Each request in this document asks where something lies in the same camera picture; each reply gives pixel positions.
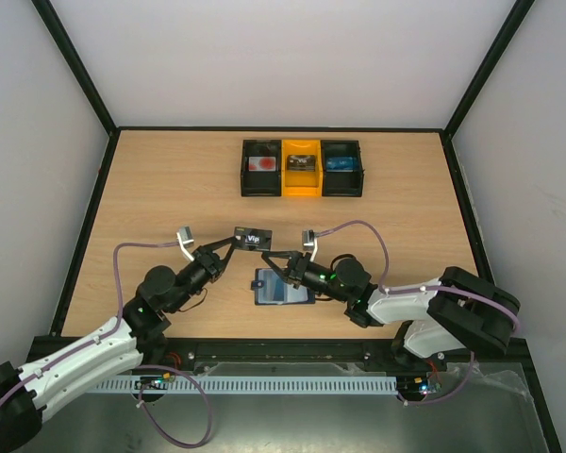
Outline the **navy blue card holder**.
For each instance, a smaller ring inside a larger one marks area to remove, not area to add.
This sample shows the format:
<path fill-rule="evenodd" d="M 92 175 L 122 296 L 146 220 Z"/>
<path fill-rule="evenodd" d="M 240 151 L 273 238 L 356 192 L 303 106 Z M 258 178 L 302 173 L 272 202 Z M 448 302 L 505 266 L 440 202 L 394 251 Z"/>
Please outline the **navy blue card holder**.
<path fill-rule="evenodd" d="M 306 287 L 286 283 L 270 268 L 258 268 L 250 285 L 257 306 L 309 305 L 315 293 Z"/>

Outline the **black VIP card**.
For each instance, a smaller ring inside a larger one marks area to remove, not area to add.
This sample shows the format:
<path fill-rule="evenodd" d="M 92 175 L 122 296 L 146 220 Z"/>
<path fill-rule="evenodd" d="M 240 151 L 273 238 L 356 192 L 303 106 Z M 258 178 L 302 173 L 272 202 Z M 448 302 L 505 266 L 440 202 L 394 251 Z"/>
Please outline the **black VIP card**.
<path fill-rule="evenodd" d="M 273 232 L 269 229 L 236 226 L 234 230 L 235 247 L 245 251 L 270 251 Z"/>
<path fill-rule="evenodd" d="M 311 154 L 291 154 L 286 157 L 286 170 L 289 172 L 315 172 L 317 158 Z"/>

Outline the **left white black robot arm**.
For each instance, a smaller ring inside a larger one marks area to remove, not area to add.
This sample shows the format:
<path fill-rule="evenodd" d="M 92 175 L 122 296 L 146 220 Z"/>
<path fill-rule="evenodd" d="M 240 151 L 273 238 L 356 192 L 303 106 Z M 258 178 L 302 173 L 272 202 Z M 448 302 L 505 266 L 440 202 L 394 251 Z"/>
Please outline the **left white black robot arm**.
<path fill-rule="evenodd" d="M 33 439 L 64 406 L 106 378 L 146 367 L 158 369 L 169 315 L 177 313 L 224 273 L 236 240 L 228 237 L 187 251 L 176 272 L 150 269 L 129 301 L 92 333 L 19 367 L 0 364 L 0 452 Z"/>

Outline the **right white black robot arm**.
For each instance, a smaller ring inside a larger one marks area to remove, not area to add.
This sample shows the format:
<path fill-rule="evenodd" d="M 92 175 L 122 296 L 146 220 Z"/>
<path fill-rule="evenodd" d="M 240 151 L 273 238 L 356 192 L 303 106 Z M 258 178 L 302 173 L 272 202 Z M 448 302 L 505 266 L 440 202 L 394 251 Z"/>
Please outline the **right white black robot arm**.
<path fill-rule="evenodd" d="M 450 266 L 421 284 L 384 287 L 373 283 L 352 254 L 338 256 L 328 267 L 299 251 L 261 257 L 284 282 L 344 303 L 345 315 L 359 327 L 399 323 L 392 357 L 406 370 L 458 349 L 502 357 L 519 328 L 519 300 L 460 267 Z"/>

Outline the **red white card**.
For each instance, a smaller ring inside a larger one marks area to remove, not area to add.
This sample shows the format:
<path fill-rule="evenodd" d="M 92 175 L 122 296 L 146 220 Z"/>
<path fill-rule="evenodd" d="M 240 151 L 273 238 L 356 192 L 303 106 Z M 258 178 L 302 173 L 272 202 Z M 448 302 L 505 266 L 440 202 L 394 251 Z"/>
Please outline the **red white card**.
<path fill-rule="evenodd" d="M 252 156 L 248 158 L 247 169 L 250 172 L 273 172 L 276 170 L 276 165 L 275 157 Z"/>

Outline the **blue card in bin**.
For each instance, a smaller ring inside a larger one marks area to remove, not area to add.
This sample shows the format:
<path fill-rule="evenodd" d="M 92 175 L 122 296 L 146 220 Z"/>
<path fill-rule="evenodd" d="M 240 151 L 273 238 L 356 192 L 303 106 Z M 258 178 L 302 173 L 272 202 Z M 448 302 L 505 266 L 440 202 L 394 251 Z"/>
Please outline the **blue card in bin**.
<path fill-rule="evenodd" d="M 353 172 L 357 168 L 357 159 L 352 156 L 336 156 L 325 159 L 327 172 Z"/>

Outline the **yellow middle bin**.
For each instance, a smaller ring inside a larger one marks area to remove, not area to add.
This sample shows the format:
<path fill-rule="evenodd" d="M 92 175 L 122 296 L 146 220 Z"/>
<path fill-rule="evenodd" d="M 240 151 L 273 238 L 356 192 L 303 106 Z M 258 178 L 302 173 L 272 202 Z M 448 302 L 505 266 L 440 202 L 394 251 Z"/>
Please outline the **yellow middle bin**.
<path fill-rule="evenodd" d="M 282 195 L 321 197 L 323 165 L 319 140 L 282 141 Z"/>

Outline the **left black bin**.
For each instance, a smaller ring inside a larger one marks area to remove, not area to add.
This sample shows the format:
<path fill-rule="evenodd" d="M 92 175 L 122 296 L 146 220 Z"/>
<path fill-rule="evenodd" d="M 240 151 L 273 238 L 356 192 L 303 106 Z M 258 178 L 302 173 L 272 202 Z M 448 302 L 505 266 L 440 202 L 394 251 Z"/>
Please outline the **left black bin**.
<path fill-rule="evenodd" d="M 281 168 L 281 140 L 244 140 L 241 150 L 241 195 L 280 196 Z"/>

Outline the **black bin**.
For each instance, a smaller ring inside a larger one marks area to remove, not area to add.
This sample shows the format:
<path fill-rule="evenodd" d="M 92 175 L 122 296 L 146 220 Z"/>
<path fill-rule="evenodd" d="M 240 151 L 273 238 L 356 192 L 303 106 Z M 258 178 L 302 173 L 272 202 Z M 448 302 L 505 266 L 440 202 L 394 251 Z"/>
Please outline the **black bin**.
<path fill-rule="evenodd" d="M 280 196 L 281 168 L 281 140 L 244 140 L 241 150 L 241 195 Z"/>
<path fill-rule="evenodd" d="M 359 141 L 322 140 L 322 196 L 362 197 L 364 169 Z"/>

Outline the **right black bin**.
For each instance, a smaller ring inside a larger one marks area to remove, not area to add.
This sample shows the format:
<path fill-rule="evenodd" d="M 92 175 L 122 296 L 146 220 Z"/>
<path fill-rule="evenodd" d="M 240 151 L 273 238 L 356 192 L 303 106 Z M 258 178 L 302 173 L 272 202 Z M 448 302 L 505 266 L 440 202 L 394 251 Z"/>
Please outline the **right black bin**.
<path fill-rule="evenodd" d="M 362 197 L 364 169 L 359 141 L 322 140 L 322 196 Z"/>

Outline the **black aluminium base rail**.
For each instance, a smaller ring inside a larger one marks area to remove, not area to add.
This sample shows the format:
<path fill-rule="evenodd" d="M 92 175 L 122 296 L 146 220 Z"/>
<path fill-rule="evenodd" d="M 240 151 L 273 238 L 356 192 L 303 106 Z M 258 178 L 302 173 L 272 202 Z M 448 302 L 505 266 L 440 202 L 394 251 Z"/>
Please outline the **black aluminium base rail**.
<path fill-rule="evenodd" d="M 434 364 L 439 370 L 449 362 L 465 362 L 464 349 L 445 352 L 441 359 L 411 359 L 395 348 L 394 340 L 223 340 L 171 338 L 144 364 L 178 364 L 193 371 L 204 364 L 221 362 L 252 363 L 354 363 L 368 372 L 391 375 L 426 372 Z"/>

